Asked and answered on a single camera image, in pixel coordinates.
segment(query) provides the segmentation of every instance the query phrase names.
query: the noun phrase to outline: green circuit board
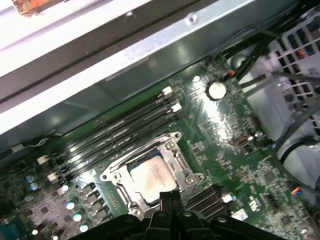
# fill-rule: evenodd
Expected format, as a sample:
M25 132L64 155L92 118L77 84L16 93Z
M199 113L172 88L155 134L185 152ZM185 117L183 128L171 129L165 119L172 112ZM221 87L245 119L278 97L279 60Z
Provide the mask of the green circuit board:
M208 97L208 85L221 79L224 74L226 71L222 67L207 67L203 62L197 63L11 166L7 176L0 179L1 197L13 200L17 206L11 217L19 216L30 230L47 222L50 227L43 233L43 239L50 239L55 229L64 226L62 237L68 239L80 233L79 222L71 220L76 211L84 210L82 218L90 221L90 227L101 222L100 218L96 219L91 214L90 205L82 198L81 190L92 183L105 202L109 216L115 218L127 214L127 206L114 185L100 181L100 174L110 165L112 158L106 157L68 181L69 189L66 192L53 188L48 182L48 173L39 166L37 159L52 155L164 88L171 87L184 114L161 128L161 132L180 132L182 138L178 145L188 164L195 174L204 174L203 181L193 189L191 195L195 196L212 185L226 186L236 198L229 206L231 215L285 239L302 240L307 235L310 237L313 230L306 224L309 215L298 199L292 199L285 177L273 164L271 149L262 144L266 136L259 139L254 137L258 131L263 132L263 126L260 126L236 79L224 82L227 93L222 100ZM38 176L35 180L38 189L31 191L29 184L24 181L25 176ZM72 211L68 211L65 205L72 198L79 199L79 202ZM33 214L27 216L27 210Z

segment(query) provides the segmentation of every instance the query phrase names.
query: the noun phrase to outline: sticker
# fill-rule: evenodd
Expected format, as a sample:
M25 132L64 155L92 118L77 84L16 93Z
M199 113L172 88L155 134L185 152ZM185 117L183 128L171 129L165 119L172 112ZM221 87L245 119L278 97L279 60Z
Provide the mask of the sticker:
M248 214L242 208L239 211L236 211L234 214L232 214L231 217L233 217L234 219L237 219L239 221L244 221L248 218Z

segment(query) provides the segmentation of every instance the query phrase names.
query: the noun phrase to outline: cpu socket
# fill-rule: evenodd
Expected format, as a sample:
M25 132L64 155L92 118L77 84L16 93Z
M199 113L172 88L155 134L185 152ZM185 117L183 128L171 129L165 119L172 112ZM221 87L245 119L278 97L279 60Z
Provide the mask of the cpu socket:
M100 180L112 182L129 213L143 219L145 213L159 206L159 193L180 190L189 195L204 179L194 174L177 142L180 132L155 137L115 160L100 175Z

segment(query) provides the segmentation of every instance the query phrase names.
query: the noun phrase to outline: capacitor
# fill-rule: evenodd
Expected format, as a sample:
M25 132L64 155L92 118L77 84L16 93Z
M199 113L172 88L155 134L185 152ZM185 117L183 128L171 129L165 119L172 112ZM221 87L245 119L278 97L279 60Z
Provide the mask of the capacitor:
M84 220L84 221L81 223L80 232L84 233L84 232L88 231L89 225L90 225L90 222L89 222L88 220Z
M30 196L30 195L27 195L27 196L24 197L24 200L25 200L26 202L30 202L32 199L33 199L33 197Z
M84 215L84 211L83 211L83 210L78 210L78 211L73 215L73 221L75 221L75 222L81 221L83 215Z
M63 229L59 229L53 236L52 240L58 240L62 236L65 231Z
M65 193L66 191L69 190L69 186L65 184L61 187L61 190Z
M212 82L209 83L207 87L207 95L211 100L220 100L223 99L227 94L227 87L222 82Z
M35 180L35 177L32 176L32 175L28 175L24 178L24 181L27 183L27 184L30 184L32 183L33 181Z
M35 227L35 229L32 230L32 235L37 235L39 232L41 232L46 225L42 222L38 226Z
M66 207L66 209L71 210L71 209L75 208L76 204L77 204L77 199L72 198L70 201L67 202L65 207Z
M38 183L36 183L36 182L33 182L33 183L31 183L30 185L29 185L29 189L30 189L30 191L35 191L35 190L37 190L38 189Z

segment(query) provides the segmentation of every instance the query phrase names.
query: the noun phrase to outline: motherboard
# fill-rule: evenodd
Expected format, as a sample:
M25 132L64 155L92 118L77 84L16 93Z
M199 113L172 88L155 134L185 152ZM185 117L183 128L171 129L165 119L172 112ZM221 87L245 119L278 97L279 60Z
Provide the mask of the motherboard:
M199 62L10 166L0 175L5 240L69 239L159 192L289 240L316 239L233 73Z

